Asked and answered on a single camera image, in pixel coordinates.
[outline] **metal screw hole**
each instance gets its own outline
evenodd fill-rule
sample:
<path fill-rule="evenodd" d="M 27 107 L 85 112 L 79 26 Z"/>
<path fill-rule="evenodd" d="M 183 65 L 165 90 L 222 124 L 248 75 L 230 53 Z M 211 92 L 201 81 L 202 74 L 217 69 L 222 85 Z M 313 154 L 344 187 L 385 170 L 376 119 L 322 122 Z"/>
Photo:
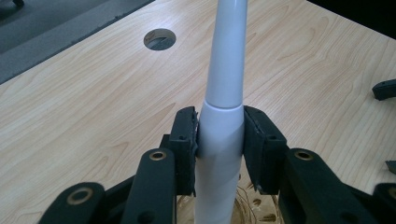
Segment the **metal screw hole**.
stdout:
<path fill-rule="evenodd" d="M 163 151 L 155 151 L 155 152 L 149 154 L 149 158 L 152 161 L 161 161 L 166 158 L 166 153 Z"/>
<path fill-rule="evenodd" d="M 93 190 L 89 188 L 76 189 L 67 197 L 67 203 L 78 205 L 87 202 L 93 195 Z"/>
<path fill-rule="evenodd" d="M 296 151 L 294 156 L 303 161 L 312 161 L 314 157 L 305 151 Z"/>

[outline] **white plastic tube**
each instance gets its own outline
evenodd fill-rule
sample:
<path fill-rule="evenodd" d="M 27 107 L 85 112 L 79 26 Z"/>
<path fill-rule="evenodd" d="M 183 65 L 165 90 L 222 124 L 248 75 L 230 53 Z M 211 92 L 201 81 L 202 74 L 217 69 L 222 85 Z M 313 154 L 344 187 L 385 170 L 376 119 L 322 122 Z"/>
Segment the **white plastic tube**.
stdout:
<path fill-rule="evenodd" d="M 196 224 L 229 224 L 244 138 L 247 0 L 219 0 L 195 168 Z"/>

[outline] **dark floor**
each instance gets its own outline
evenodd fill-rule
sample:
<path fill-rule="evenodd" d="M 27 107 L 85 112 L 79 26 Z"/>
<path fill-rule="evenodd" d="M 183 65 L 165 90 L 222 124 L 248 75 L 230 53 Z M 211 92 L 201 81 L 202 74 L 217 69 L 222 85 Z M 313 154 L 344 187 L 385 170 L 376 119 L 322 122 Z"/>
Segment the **dark floor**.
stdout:
<path fill-rule="evenodd" d="M 395 0 L 308 0 L 338 15 L 396 39 Z"/>
<path fill-rule="evenodd" d="M 0 84 L 154 0 L 0 0 Z"/>

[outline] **round hole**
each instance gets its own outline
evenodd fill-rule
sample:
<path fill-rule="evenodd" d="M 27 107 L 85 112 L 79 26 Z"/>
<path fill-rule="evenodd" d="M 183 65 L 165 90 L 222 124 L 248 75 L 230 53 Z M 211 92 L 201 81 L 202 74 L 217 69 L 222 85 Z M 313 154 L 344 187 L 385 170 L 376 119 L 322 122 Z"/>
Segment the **round hole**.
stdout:
<path fill-rule="evenodd" d="M 176 43 L 176 35 L 167 29 L 156 29 L 145 35 L 143 43 L 152 50 L 169 49 Z"/>
<path fill-rule="evenodd" d="M 340 217 L 348 223 L 359 223 L 359 218 L 352 213 L 344 212 Z"/>
<path fill-rule="evenodd" d="M 255 200 L 253 200 L 253 204 L 254 204 L 255 206 L 260 206 L 260 204 L 262 204 L 262 200 L 260 200 L 260 199 L 255 199 Z"/>
<path fill-rule="evenodd" d="M 142 212 L 138 217 L 137 221 L 142 224 L 151 223 L 154 221 L 155 214 L 151 211 Z"/>
<path fill-rule="evenodd" d="M 67 203 L 78 205 L 87 202 L 93 195 L 93 190 L 89 188 L 76 189 L 67 197 Z"/>
<path fill-rule="evenodd" d="M 166 153 L 162 152 L 162 151 L 155 151 L 155 152 L 149 154 L 149 158 L 152 161 L 161 161 L 166 158 Z"/>
<path fill-rule="evenodd" d="M 294 156 L 297 157 L 300 160 L 303 160 L 303 161 L 311 161 L 311 160 L 314 159 L 314 157 L 311 154 L 309 154 L 309 153 L 307 153 L 305 151 L 301 151 L 301 150 L 300 151 L 296 151 L 294 153 Z"/>
<path fill-rule="evenodd" d="M 390 197 L 392 197 L 393 199 L 396 199 L 396 188 L 392 187 L 388 190 L 388 193 L 390 195 Z"/>

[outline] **wooden desk surface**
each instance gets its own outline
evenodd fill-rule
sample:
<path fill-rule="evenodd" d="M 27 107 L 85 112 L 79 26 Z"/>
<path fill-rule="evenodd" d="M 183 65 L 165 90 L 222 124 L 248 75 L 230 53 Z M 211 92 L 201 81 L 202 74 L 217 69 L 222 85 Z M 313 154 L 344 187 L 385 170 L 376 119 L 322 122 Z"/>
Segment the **wooden desk surface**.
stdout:
<path fill-rule="evenodd" d="M 303 0 L 249 0 L 245 105 L 290 147 L 316 151 L 342 181 L 371 193 L 395 182 L 396 41 Z M 64 189 L 107 189 L 133 175 L 176 112 L 205 95 L 213 0 L 157 0 L 0 86 L 0 223 L 35 223 Z M 164 51 L 144 35 L 167 28 Z"/>

